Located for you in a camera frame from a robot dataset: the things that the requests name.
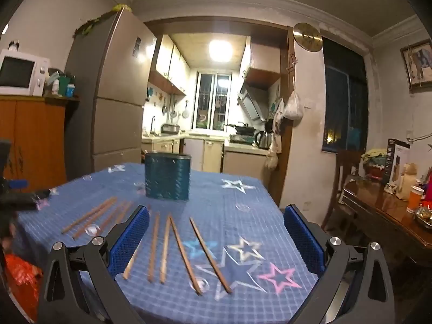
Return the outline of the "round brass wall clock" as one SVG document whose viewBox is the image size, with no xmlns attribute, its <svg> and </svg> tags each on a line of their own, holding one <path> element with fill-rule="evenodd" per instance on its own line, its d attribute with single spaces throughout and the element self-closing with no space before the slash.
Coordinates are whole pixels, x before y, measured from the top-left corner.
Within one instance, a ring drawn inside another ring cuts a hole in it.
<svg viewBox="0 0 432 324">
<path fill-rule="evenodd" d="M 293 27 L 293 38 L 299 46 L 310 52 L 319 52 L 322 49 L 321 33 L 308 23 L 297 23 Z"/>
</svg>

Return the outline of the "teal perforated utensil holder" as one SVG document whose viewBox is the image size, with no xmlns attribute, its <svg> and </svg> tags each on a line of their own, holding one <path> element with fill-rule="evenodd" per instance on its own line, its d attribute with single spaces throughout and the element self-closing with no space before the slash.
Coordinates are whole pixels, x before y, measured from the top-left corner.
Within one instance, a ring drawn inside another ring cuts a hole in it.
<svg viewBox="0 0 432 324">
<path fill-rule="evenodd" d="M 145 156 L 146 196 L 164 200 L 189 200 L 191 156 L 151 152 Z"/>
</svg>

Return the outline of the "red plastic bag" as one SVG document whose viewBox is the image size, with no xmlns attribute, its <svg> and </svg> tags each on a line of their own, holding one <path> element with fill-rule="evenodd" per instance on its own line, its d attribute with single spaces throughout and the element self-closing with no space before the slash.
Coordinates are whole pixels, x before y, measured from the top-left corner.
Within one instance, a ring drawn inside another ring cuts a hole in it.
<svg viewBox="0 0 432 324">
<path fill-rule="evenodd" d="M 6 280 L 14 299 L 32 321 L 37 321 L 42 270 L 12 254 L 5 256 Z"/>
</svg>

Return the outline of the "white hanging plastic bag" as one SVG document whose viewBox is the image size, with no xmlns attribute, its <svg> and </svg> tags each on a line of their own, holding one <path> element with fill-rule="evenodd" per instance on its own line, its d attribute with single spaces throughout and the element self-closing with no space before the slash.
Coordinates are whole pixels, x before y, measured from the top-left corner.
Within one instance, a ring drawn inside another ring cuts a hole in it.
<svg viewBox="0 0 432 324">
<path fill-rule="evenodd" d="M 303 106 L 298 94 L 293 91 L 284 108 L 283 116 L 292 121 L 299 121 L 303 118 Z"/>
</svg>

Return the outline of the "black wok on stove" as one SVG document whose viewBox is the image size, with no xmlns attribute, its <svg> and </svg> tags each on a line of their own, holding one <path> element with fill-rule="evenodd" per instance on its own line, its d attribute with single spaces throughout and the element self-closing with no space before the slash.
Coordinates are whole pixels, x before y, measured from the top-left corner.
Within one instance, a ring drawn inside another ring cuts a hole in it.
<svg viewBox="0 0 432 324">
<path fill-rule="evenodd" d="M 226 124 L 225 126 L 234 128 L 236 130 L 237 135 L 253 136 L 255 133 L 255 128 L 249 127 L 248 125 L 238 126 L 235 124 Z"/>
</svg>

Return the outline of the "range hood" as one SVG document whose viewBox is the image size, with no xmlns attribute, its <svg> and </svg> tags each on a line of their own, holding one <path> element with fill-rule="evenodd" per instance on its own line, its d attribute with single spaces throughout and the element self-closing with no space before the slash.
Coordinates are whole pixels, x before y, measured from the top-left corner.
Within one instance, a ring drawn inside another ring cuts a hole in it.
<svg viewBox="0 0 432 324">
<path fill-rule="evenodd" d="M 248 86 L 244 83 L 237 102 L 252 122 L 265 122 L 268 117 L 269 95 L 267 90 Z"/>
</svg>

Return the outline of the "ceiling lamp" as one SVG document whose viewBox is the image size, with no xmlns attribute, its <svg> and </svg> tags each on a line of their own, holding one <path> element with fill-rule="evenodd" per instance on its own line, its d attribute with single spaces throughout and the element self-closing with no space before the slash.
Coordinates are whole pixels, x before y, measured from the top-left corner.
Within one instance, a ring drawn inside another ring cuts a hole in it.
<svg viewBox="0 0 432 324">
<path fill-rule="evenodd" d="M 209 55 L 213 62 L 227 63 L 230 62 L 234 54 L 232 44 L 227 40 L 213 39 L 209 43 Z"/>
</svg>

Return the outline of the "wooden chopstick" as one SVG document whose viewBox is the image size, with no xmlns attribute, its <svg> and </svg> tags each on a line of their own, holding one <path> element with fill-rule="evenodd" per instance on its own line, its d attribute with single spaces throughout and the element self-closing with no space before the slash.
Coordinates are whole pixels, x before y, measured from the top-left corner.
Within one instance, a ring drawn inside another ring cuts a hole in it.
<svg viewBox="0 0 432 324">
<path fill-rule="evenodd" d="M 113 204 L 117 201 L 116 197 L 111 197 L 106 202 L 103 203 L 103 206 L 99 207 L 96 212 L 94 212 L 90 218 L 88 218 L 85 223 L 73 234 L 72 239 L 76 240 L 79 238 L 86 230 L 86 228 L 96 222 Z"/>
<path fill-rule="evenodd" d="M 89 211 L 86 214 L 82 215 L 80 218 L 78 218 L 77 220 L 75 220 L 74 222 L 72 222 L 70 225 L 68 225 L 67 227 L 65 227 L 62 230 L 62 234 L 65 234 L 65 233 L 69 232 L 73 227 L 75 227 L 76 225 L 79 225 L 83 221 L 87 220 L 88 218 L 90 218 L 91 216 L 93 216 L 94 214 L 96 214 L 97 212 L 101 211 L 106 206 L 112 205 L 115 201 L 116 201 L 115 197 L 109 197 L 107 200 L 105 200 L 104 202 L 102 202 L 100 205 L 94 207 L 91 211 Z"/>
<path fill-rule="evenodd" d="M 97 235 L 101 235 L 102 232 L 110 225 L 110 223 L 115 220 L 115 218 L 123 211 L 124 207 L 127 205 L 127 203 L 121 202 L 113 211 L 107 216 L 107 218 L 102 222 L 100 225 L 100 229 Z"/>
<path fill-rule="evenodd" d="M 132 270 L 132 268 L 133 268 L 133 264 L 134 264 L 134 262 L 135 262 L 135 260 L 136 260 L 136 257 L 137 257 L 137 255 L 138 255 L 138 253 L 139 253 L 139 249 L 140 249 L 140 247 L 141 247 L 141 243 L 139 243 L 139 244 L 137 245 L 136 250 L 135 250 L 134 253 L 133 253 L 133 256 L 130 258 L 130 261 L 128 262 L 128 264 L 127 264 L 127 266 L 126 266 L 126 268 L 125 268 L 125 270 L 124 270 L 124 272 L 123 272 L 123 274 L 122 274 L 122 277 L 123 277 L 123 279 L 125 279 L 125 280 L 128 280 L 128 279 L 129 279 L 130 272 L 131 272 L 131 270 Z"/>
<path fill-rule="evenodd" d="M 125 205 L 123 206 L 122 210 L 119 212 L 116 220 L 115 220 L 115 224 L 119 224 L 123 221 L 125 214 L 128 212 L 129 208 L 131 207 L 132 203 L 131 202 L 126 202 Z"/>
<path fill-rule="evenodd" d="M 190 281 L 192 283 L 193 289 L 195 290 L 195 292 L 196 292 L 197 295 L 202 295 L 201 288 L 198 285 L 198 281 L 196 280 L 196 277 L 195 277 L 195 274 L 193 272 L 192 266 L 190 265 L 189 259 L 187 258 L 186 251 L 184 250 L 184 246 L 182 244 L 182 240 L 181 240 L 179 232 L 177 230 L 177 226 L 176 226 L 176 224 L 174 222 L 174 218 L 172 217 L 172 215 L 169 214 L 168 215 L 168 219 L 169 219 L 169 221 L 171 223 L 171 227 L 172 227 L 172 230 L 173 230 L 173 233 L 174 233 L 174 237 L 176 239 L 177 246 L 179 248 L 179 252 L 180 252 L 180 254 L 182 256 L 182 260 L 184 262 L 184 266 L 185 266 L 185 268 L 187 270 L 187 273 L 189 275 L 189 278 L 190 278 Z"/>
<path fill-rule="evenodd" d="M 150 247 L 150 255 L 149 255 L 149 268 L 148 268 L 148 276 L 147 279 L 149 282 L 154 282 L 154 268 L 155 268 L 155 260 L 156 260 L 156 251 L 157 251 L 157 237 L 159 231 L 160 224 L 160 213 L 157 212 L 154 218 L 154 228 L 151 237 L 151 247 Z"/>
<path fill-rule="evenodd" d="M 171 227 L 171 217 L 170 215 L 167 215 L 166 225 L 164 230 L 164 238 L 163 238 L 162 259 L 160 263 L 160 283 L 161 284 L 164 284 L 166 282 L 170 227 Z"/>
<path fill-rule="evenodd" d="M 198 227 L 197 227 L 197 225 L 196 225 L 196 223 L 192 217 L 190 218 L 190 224 L 192 225 L 195 236 L 197 237 L 198 242 L 200 243 L 201 248 L 207 257 L 207 260 L 209 261 L 210 265 L 212 266 L 213 271 L 215 272 L 217 278 L 219 279 L 220 284 L 223 286 L 223 288 L 227 294 L 232 294 L 232 289 L 230 288 L 224 275 L 222 274 L 221 270 L 219 269 L 215 259 L 212 257 L 210 250 L 208 249 L 208 247 L 207 247 L 204 239 L 202 238 L 201 233 L 200 233 L 200 231 L 199 231 L 199 229 L 198 229 Z"/>
</svg>

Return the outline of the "green container on cabinet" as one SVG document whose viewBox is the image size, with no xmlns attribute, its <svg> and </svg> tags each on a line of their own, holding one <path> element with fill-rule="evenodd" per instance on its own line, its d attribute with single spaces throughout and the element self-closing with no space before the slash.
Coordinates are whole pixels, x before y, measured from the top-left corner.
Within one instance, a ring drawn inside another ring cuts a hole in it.
<svg viewBox="0 0 432 324">
<path fill-rule="evenodd" d="M 67 86 L 70 83 L 70 78 L 62 75 L 59 77 L 59 90 L 58 90 L 58 94 L 61 96 L 66 96 L 67 95 Z"/>
</svg>

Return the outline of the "steel electric kettle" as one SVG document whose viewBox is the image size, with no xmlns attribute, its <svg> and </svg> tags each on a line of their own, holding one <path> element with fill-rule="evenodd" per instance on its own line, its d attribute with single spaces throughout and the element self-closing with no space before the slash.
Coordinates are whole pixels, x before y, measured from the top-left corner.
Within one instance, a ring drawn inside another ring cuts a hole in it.
<svg viewBox="0 0 432 324">
<path fill-rule="evenodd" d="M 259 131 L 255 134 L 255 145 L 259 149 L 268 150 L 272 143 L 272 135 L 266 131 Z"/>
</svg>

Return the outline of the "framed wall picture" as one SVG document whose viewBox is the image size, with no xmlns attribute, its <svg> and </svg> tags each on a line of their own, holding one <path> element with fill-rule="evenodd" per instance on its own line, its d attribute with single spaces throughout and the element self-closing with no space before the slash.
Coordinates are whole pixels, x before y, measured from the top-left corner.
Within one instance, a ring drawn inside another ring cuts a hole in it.
<svg viewBox="0 0 432 324">
<path fill-rule="evenodd" d="M 431 40 L 426 39 L 402 48 L 410 92 L 431 87 Z"/>
</svg>

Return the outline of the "dark wooden side table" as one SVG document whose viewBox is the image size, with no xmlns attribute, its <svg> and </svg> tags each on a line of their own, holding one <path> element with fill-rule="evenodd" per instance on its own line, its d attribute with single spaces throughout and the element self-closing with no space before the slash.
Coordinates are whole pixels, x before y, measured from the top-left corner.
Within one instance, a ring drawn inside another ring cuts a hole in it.
<svg viewBox="0 0 432 324">
<path fill-rule="evenodd" d="M 417 265 L 431 267 L 431 230 L 406 211 L 406 202 L 385 192 L 379 182 L 362 178 L 348 180 L 342 201 L 355 213 L 355 225 L 370 240 Z"/>
</svg>

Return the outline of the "orange wooden cabinet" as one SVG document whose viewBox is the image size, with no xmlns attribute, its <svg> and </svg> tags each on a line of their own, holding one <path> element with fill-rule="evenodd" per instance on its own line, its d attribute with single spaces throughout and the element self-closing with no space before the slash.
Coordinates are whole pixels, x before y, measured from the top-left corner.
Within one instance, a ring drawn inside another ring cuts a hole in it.
<svg viewBox="0 0 432 324">
<path fill-rule="evenodd" d="M 79 99 L 1 96 L 1 139 L 11 142 L 4 177 L 27 181 L 24 192 L 67 182 L 65 124 Z"/>
</svg>

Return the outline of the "wooden chair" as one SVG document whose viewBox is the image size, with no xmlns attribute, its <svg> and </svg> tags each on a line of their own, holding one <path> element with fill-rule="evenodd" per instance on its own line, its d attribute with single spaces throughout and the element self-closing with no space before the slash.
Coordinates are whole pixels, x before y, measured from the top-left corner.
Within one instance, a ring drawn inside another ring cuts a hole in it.
<svg viewBox="0 0 432 324">
<path fill-rule="evenodd" d="M 340 198 L 348 177 L 358 176 L 360 162 L 363 153 L 361 151 L 338 150 L 335 161 L 335 177 L 332 185 L 332 193 L 327 213 L 322 222 L 322 229 L 325 230 L 328 222 L 335 211 L 340 211 Z"/>
</svg>

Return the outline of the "blue star-pattern tablecloth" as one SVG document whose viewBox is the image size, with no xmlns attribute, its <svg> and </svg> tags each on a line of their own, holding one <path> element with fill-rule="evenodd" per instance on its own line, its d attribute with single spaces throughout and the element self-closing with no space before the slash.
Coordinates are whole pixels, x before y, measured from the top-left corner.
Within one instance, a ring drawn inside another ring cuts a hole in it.
<svg viewBox="0 0 432 324">
<path fill-rule="evenodd" d="M 69 247 L 90 241 L 90 232 L 76 240 L 62 230 L 109 197 L 118 204 L 149 207 L 150 222 L 128 280 L 116 281 L 146 323 L 287 323 L 317 281 L 307 269 L 284 217 L 263 184 L 246 176 L 190 174 L 187 201 L 155 200 L 145 194 L 145 167 L 125 164 L 77 178 L 55 188 L 39 211 L 22 212 L 16 220 L 12 249 L 43 267 L 52 245 Z M 160 213 L 154 282 L 147 279 L 151 237 Z M 172 215 L 202 295 L 193 289 L 172 227 L 166 282 L 160 263 L 167 215 Z M 190 224 L 195 221 L 232 294 L 220 284 Z"/>
</svg>

